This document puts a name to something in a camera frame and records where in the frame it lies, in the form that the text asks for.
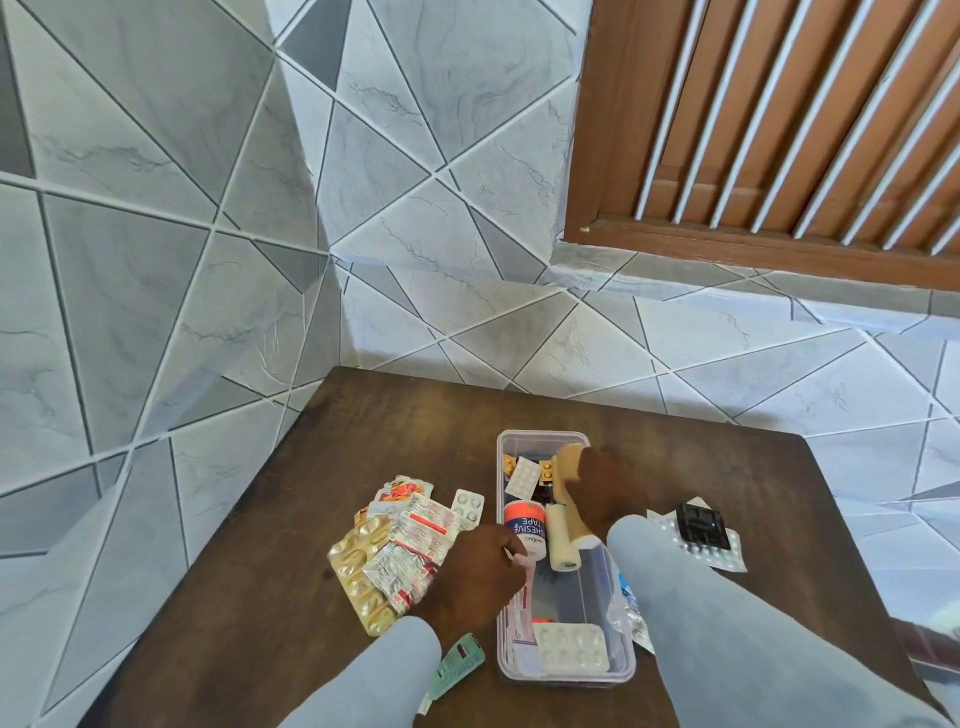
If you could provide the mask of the person's left hand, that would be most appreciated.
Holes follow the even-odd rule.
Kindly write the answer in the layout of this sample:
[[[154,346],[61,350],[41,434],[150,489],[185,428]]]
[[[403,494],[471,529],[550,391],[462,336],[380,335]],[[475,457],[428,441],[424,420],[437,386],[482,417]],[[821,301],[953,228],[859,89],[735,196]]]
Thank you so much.
[[[433,630],[441,656],[504,609],[495,612],[491,599],[491,528],[506,526],[481,524],[456,538],[425,596],[409,611]]]

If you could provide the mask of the white pink plaster strip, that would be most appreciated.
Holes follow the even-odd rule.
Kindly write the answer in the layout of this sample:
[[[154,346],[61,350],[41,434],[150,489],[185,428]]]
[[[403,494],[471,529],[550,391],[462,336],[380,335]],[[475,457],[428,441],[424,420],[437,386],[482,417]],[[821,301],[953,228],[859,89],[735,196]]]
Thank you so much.
[[[506,545],[502,550],[507,560],[507,600],[510,601],[532,580],[537,561],[525,551],[511,551]]]

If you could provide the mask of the beige crepe bandage roll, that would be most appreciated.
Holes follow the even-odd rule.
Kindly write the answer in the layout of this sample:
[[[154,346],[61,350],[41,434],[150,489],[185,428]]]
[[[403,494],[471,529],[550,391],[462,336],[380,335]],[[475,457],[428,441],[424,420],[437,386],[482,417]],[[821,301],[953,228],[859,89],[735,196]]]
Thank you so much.
[[[601,545],[601,540],[583,522],[569,492],[569,484],[579,480],[578,469],[584,449],[582,443],[568,443],[552,458],[554,500],[563,507],[570,543],[578,551],[589,551]]]

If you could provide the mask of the person's right forearm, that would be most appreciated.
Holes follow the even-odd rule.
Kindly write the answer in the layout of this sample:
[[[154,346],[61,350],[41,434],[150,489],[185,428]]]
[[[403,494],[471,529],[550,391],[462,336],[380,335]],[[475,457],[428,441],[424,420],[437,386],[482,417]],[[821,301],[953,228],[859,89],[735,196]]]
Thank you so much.
[[[954,728],[682,552],[648,518],[619,518],[606,545],[647,625],[680,728]]]

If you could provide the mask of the white adhesive tape roll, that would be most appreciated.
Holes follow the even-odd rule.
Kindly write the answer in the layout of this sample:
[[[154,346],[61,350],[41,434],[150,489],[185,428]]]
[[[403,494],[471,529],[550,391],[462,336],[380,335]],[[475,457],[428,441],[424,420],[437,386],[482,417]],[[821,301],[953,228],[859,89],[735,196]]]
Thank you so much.
[[[513,500],[503,509],[503,523],[522,542],[534,562],[547,555],[546,511],[534,500]]]

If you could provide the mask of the cream gauze bandage roll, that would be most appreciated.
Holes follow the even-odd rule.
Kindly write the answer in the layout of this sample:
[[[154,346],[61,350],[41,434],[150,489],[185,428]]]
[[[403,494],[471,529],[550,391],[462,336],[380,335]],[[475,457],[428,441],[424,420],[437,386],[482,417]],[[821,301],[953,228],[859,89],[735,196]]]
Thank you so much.
[[[547,554],[551,570],[568,574],[582,568],[580,550],[570,537],[567,507],[551,503],[545,506]]]

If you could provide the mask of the red white paper packets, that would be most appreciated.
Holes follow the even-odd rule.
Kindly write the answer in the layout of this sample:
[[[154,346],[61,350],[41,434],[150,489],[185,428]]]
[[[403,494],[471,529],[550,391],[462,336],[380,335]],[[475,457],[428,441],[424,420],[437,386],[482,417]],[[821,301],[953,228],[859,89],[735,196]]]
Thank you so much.
[[[545,675],[531,607],[523,590],[507,607],[505,646],[507,674],[511,678],[526,680]]]

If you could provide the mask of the clear plastic storage box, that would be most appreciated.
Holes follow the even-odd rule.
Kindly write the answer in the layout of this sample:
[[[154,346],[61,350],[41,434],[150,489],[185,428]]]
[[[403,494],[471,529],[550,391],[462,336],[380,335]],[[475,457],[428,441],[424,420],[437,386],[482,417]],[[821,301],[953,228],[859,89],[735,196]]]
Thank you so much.
[[[518,499],[505,493],[509,482],[502,472],[502,455],[525,457],[540,462],[557,455],[564,445],[590,444],[586,435],[574,431],[505,430],[497,439],[500,472],[496,484],[496,519],[503,522],[506,504]],[[507,608],[498,616],[497,661],[502,674],[521,683],[569,684],[580,687],[612,687],[628,682],[635,674],[637,657],[634,643],[622,635],[607,620],[607,609],[612,592],[618,585],[618,569],[606,547],[601,543],[590,550],[580,550],[582,567],[575,572],[559,573],[551,569],[548,554],[536,562],[534,575],[522,591],[528,601],[534,623],[592,624],[602,628],[606,638],[609,671],[595,675],[546,675],[519,680],[507,674],[505,631]]]

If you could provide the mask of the large white tablet blister pack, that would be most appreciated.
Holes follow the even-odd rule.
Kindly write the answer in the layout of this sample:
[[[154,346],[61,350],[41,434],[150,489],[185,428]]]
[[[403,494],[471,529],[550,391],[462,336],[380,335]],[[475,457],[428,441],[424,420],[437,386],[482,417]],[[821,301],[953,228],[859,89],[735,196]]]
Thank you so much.
[[[546,675],[606,674],[610,658],[604,631],[591,623],[534,622],[534,640]]]

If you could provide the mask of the pile of red white strips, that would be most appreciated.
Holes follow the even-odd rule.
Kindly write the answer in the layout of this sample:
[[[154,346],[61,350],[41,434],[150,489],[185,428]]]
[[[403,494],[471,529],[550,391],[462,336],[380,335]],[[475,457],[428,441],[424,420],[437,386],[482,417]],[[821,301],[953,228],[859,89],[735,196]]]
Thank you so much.
[[[369,517],[387,517],[388,531],[363,572],[399,616],[426,595],[460,531],[453,511],[431,498],[433,489],[425,480],[398,475],[367,508]]]

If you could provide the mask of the green blister pack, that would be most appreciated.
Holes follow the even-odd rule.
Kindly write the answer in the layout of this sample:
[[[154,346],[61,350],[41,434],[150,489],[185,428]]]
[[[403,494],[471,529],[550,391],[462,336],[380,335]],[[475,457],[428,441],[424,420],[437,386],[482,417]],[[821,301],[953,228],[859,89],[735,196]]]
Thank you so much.
[[[445,696],[485,662],[486,654],[474,633],[458,639],[439,662],[416,713],[426,715],[435,701]]]

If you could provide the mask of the clear plastic packet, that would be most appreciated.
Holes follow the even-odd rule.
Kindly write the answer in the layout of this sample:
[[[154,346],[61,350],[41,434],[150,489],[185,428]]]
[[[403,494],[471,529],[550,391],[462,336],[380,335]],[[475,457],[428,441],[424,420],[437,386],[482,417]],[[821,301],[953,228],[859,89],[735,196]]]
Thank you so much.
[[[618,632],[630,637],[636,646],[651,655],[655,654],[637,599],[620,571],[606,609],[606,619]]]

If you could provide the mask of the black plastic clip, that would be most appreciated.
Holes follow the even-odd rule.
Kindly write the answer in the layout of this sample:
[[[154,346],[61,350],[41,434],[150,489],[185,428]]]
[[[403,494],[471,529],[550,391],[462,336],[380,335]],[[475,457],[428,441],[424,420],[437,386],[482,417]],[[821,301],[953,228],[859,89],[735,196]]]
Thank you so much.
[[[681,540],[697,547],[728,552],[732,549],[726,524],[719,511],[708,506],[685,503],[675,510]]]

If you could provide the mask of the gold foil blister pack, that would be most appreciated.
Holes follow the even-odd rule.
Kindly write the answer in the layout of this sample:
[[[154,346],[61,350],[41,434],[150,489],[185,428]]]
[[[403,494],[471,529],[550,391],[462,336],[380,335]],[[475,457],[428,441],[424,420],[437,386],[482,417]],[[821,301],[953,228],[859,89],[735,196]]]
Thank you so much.
[[[371,638],[381,636],[398,619],[389,597],[364,571],[388,544],[392,526],[390,516],[369,517],[355,524],[327,553],[353,611]]]

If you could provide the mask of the brown wooden furniture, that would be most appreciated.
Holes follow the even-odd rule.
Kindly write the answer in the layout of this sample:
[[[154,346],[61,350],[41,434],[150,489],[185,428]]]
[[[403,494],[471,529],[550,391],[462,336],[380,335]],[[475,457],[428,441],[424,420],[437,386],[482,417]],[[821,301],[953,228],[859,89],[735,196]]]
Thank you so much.
[[[891,622],[922,680],[960,684],[960,640],[896,617]]]

